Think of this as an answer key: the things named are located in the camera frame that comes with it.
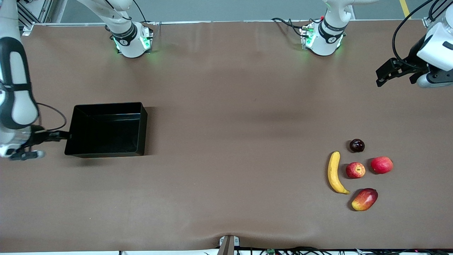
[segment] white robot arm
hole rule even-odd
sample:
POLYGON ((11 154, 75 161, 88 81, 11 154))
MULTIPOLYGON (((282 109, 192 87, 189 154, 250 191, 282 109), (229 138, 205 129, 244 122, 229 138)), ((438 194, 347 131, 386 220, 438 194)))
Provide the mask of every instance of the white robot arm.
POLYGON ((15 0, 0 0, 0 24, 0 157, 10 157, 30 138, 38 106, 20 41, 15 0))
POLYGON ((324 19, 317 20, 308 25, 308 29, 302 31, 305 48, 315 54, 328 56, 340 46, 343 32, 351 20, 351 5, 367 5, 379 0, 322 0, 327 6, 324 19))
POLYGON ((132 22, 126 11, 132 0, 77 0, 105 22, 116 47, 125 57, 137 58, 151 50, 152 31, 139 22, 132 22))
POLYGON ((410 82, 422 88, 453 85, 452 27, 453 5, 450 5, 433 20, 426 35, 412 47, 406 58, 395 55, 396 58, 389 59, 376 70, 377 86, 407 74, 413 74, 410 82))
MULTIPOLYGON (((118 50, 128 58, 150 51, 152 33, 132 22, 132 0, 79 0, 107 25, 118 50)), ((69 133, 33 125, 39 117, 25 50, 20 40, 16 0, 0 0, 0 157, 26 160, 44 156, 31 151, 42 142, 68 139, 69 133)))

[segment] yellow banana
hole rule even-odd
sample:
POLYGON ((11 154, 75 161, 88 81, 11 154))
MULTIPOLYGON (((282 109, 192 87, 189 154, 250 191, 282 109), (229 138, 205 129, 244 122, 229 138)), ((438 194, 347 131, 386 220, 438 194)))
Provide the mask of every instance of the yellow banana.
POLYGON ((340 152, 333 152, 330 156, 329 165, 327 168, 327 176, 329 177, 329 183, 332 188, 342 194, 349 194, 349 190, 343 187, 340 180, 338 179, 338 165, 340 164, 340 152))

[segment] brown tablecloth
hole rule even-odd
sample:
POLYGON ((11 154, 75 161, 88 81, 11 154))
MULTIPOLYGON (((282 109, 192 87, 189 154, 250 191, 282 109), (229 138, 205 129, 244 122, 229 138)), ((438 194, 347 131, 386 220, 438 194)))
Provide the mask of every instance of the brown tablecloth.
MULTIPOLYGON (((148 150, 88 160, 49 142, 35 147, 43 159, 2 159, 0 251, 206 249, 224 234, 270 248, 451 248, 453 88, 376 86, 398 23, 351 22, 329 57, 275 23, 163 25, 138 59, 116 54, 103 27, 35 26, 23 40, 36 99, 69 118, 76 104, 140 101, 148 150), (363 153, 347 151, 354 138, 363 153), (370 210, 330 189, 335 150, 342 169, 394 161, 385 175, 341 175, 353 193, 378 190, 370 210)), ((408 22, 401 55, 424 33, 408 22)))

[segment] red apple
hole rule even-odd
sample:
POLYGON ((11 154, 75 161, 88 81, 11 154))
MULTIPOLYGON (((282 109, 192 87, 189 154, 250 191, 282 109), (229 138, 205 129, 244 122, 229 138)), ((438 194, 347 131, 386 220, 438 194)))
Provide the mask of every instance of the red apple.
POLYGON ((365 175, 365 167, 359 162, 352 162, 346 167, 346 174, 349 178, 358 179, 365 175))
POLYGON ((377 191, 375 189, 366 188, 359 192, 359 194, 352 201, 352 207, 356 211, 368 210, 377 200, 377 191))
POLYGON ((378 174, 388 173, 393 169, 393 162, 387 157, 376 157, 371 161, 371 167, 378 174))

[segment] black plastic tray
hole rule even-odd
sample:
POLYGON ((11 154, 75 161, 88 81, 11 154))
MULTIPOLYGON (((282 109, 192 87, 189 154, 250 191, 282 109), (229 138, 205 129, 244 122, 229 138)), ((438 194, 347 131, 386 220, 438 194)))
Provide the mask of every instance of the black plastic tray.
POLYGON ((64 153, 81 158, 142 156, 147 119, 142 103, 76 105, 64 153))

